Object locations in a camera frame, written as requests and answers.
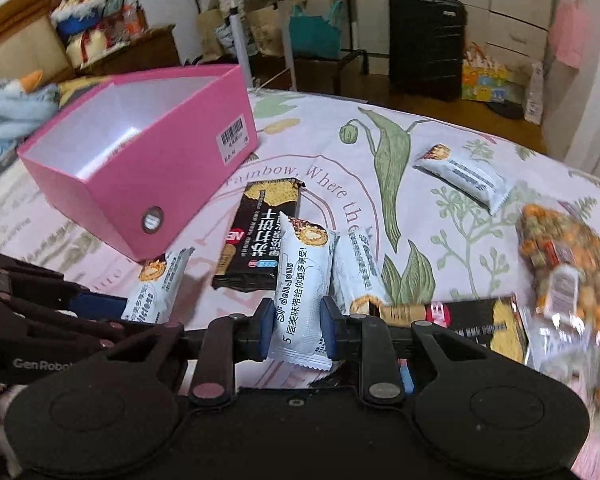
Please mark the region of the black cracker pack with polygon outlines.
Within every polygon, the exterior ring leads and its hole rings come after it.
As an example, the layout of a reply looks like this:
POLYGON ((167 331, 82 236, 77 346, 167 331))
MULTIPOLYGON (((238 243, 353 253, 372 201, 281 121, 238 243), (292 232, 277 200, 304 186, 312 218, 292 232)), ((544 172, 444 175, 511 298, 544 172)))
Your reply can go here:
POLYGON ((280 254, 279 217, 297 213, 303 187, 296 178, 257 181, 246 186, 212 278, 214 289, 238 292, 275 289, 280 254))
POLYGON ((374 304, 362 298, 352 314, 375 315, 390 326, 407 327, 427 321, 452 330, 513 361, 523 363, 528 338, 515 295, 429 304, 374 304))

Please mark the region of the wooden nightstand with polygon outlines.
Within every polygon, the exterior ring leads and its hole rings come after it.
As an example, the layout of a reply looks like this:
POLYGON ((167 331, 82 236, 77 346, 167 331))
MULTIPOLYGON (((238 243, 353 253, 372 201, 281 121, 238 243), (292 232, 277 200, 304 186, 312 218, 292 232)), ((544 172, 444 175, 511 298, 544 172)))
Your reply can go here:
POLYGON ((125 46, 83 68, 72 66, 50 11, 60 0, 8 0, 0 6, 0 79, 43 71, 45 82, 80 75, 108 76, 181 64, 172 24, 145 30, 125 46))

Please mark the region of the blue plush toy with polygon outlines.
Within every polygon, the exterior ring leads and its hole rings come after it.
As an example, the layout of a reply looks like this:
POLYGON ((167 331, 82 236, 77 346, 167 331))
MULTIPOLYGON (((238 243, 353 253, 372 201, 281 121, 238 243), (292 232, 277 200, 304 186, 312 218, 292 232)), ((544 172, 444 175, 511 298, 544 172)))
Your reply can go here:
POLYGON ((0 160, 59 110, 58 84, 42 84, 43 71, 0 80, 0 160))

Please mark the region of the mixed nuts snack bag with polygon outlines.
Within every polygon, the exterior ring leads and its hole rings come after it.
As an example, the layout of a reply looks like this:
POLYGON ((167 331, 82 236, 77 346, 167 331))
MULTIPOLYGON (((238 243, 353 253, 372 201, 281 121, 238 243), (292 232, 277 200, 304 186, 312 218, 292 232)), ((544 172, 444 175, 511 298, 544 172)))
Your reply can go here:
POLYGON ((600 409, 600 237, 573 210, 530 203, 516 225, 529 286, 527 364, 600 409))

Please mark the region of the white folding table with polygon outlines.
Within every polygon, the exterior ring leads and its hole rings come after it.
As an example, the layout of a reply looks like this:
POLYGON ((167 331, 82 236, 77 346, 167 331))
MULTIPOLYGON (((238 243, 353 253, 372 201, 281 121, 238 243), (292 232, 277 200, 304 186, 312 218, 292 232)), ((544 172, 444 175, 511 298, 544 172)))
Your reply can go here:
MULTIPOLYGON (((292 54, 292 44, 289 32, 289 21, 291 9, 294 5, 290 0, 278 0, 278 26, 282 33, 282 44, 284 52, 285 68, 283 73, 288 72, 290 76, 290 90, 297 90, 297 76, 294 69, 294 55, 292 54)), ((242 70, 242 78, 244 78, 245 86, 248 89, 263 88, 264 84, 256 86, 251 73, 249 55, 247 52, 247 40, 245 40, 244 28, 242 27, 242 19, 239 15, 239 6, 237 0, 230 0, 230 29, 232 30, 236 55, 239 68, 242 70)))

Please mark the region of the floral bed sheet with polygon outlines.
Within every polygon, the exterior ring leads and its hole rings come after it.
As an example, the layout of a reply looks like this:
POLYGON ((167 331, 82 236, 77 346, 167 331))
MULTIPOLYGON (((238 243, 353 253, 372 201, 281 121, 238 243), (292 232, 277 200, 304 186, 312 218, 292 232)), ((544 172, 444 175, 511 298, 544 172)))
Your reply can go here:
MULTIPOLYGON (((149 104, 117 104, 102 90, 71 112, 78 120, 50 147, 52 162, 79 177, 112 162, 121 143, 140 140, 149 104)), ((242 190, 248 182, 294 177, 306 187, 300 218, 329 229, 365 228, 394 300, 477 299, 515 292, 531 301, 518 255, 522 206, 559 208, 562 200, 600 234, 600 180, 513 142, 438 120, 370 104, 292 92, 250 91, 258 147, 228 176, 173 248, 195 247, 173 314, 187 327, 206 326, 230 311, 251 313, 265 292, 211 287, 242 190), (414 160, 436 143, 491 166, 513 185, 491 216, 483 206, 429 174, 414 160)), ((22 162, 0 177, 0 252, 65 273, 96 292, 126 295, 140 266, 88 234, 47 203, 22 162)))

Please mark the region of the teal bag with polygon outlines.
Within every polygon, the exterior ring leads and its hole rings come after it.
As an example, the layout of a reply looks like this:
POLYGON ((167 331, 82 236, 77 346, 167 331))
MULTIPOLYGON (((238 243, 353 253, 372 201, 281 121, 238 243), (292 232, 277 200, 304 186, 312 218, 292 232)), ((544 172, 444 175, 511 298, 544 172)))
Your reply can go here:
POLYGON ((343 1, 336 0, 326 16, 306 14, 293 6, 289 18, 289 35, 294 55, 307 58, 339 58, 340 24, 343 1))

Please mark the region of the pink storage box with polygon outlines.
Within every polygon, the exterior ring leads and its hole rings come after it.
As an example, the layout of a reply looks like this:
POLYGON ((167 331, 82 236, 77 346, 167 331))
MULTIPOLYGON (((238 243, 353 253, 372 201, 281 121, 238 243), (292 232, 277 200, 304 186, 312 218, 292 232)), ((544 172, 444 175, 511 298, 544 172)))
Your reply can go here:
POLYGON ((257 148, 242 70, 114 76, 64 107, 18 155, 46 200, 117 252, 165 252, 257 148))

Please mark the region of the pink garment hanging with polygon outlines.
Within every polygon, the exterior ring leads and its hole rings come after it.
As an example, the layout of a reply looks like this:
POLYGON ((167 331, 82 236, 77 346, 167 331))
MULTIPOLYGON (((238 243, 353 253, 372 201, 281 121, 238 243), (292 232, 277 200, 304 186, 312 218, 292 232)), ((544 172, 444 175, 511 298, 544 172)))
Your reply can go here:
POLYGON ((565 66, 578 70, 588 39, 588 12, 578 0, 559 0, 548 42, 555 58, 565 66))

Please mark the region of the white snack bar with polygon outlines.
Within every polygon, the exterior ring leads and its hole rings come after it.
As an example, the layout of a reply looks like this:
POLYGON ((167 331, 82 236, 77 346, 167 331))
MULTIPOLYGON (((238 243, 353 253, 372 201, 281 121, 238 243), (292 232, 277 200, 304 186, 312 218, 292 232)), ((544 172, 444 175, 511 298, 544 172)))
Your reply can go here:
POLYGON ((509 180, 489 164, 457 155, 442 143, 420 155, 414 167, 458 188, 485 206, 491 216, 501 209, 513 189, 509 180))
POLYGON ((343 314, 369 315, 390 304, 370 238, 362 229, 339 235, 332 262, 332 296, 343 314))
POLYGON ((168 322, 188 260, 194 251, 193 247, 183 248, 146 261, 126 300, 122 320, 148 324, 168 322))
POLYGON ((275 361, 329 370, 320 325, 338 235, 312 222, 279 216, 280 253, 274 295, 274 330, 268 356, 275 361))

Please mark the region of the black suitcase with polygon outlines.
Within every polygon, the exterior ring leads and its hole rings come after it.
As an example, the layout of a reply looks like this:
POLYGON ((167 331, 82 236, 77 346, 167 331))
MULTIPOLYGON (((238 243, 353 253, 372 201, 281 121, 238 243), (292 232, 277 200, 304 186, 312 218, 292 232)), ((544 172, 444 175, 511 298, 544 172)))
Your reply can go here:
POLYGON ((460 0, 389 0, 391 91, 458 99, 466 24, 460 0))

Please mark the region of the colourful box on floor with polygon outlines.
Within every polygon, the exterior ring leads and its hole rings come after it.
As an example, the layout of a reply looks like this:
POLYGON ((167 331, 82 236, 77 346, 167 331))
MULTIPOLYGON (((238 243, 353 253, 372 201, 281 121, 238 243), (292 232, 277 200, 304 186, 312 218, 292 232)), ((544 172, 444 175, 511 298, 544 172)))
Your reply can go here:
POLYGON ((474 42, 466 48, 462 65, 463 100, 503 103, 508 81, 507 68, 474 42))

